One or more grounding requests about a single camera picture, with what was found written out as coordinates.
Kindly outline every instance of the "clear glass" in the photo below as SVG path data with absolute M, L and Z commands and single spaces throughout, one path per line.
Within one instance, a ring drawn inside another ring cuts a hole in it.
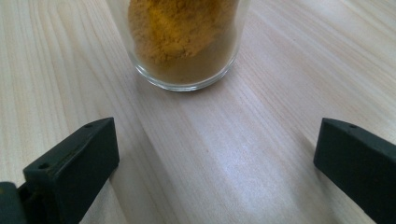
M 250 0 L 107 0 L 128 55 L 152 84 L 194 91 L 237 54 Z

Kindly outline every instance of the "spice powder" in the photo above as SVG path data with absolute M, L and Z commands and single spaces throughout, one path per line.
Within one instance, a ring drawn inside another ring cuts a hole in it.
M 189 84 L 218 73 L 233 57 L 238 0 L 131 0 L 135 56 L 159 80 Z

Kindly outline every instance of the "wood grain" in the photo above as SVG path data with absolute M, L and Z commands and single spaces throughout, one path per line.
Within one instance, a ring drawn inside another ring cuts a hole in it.
M 394 1 L 253 0 L 201 91 L 134 70 L 103 0 L 0 1 L 0 180 L 114 117 L 120 167 L 83 223 L 373 223 L 313 165 L 321 118 L 396 143 Z

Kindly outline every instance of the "glass base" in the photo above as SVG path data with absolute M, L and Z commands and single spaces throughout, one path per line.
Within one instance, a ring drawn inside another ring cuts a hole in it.
M 192 84 L 172 84 L 172 83 L 167 83 L 160 81 L 154 77 L 152 77 L 146 69 L 143 67 L 136 65 L 135 68 L 137 71 L 151 84 L 160 87 L 162 89 L 168 90 L 168 91 L 197 91 L 200 90 L 204 87 L 210 86 L 213 83 L 217 82 L 220 80 L 224 75 L 227 73 L 227 71 L 231 68 L 233 61 L 235 60 L 235 56 L 227 63 L 226 66 L 224 66 L 223 69 L 221 69 L 218 73 L 216 73 L 214 76 L 205 79 L 200 82 L 192 83 Z

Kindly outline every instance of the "screw hole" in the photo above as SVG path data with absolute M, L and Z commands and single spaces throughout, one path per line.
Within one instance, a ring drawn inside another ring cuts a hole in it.
M 48 163 L 44 162 L 43 164 L 38 166 L 38 169 L 45 170 L 45 169 L 47 169 L 49 167 L 50 167 L 50 165 Z

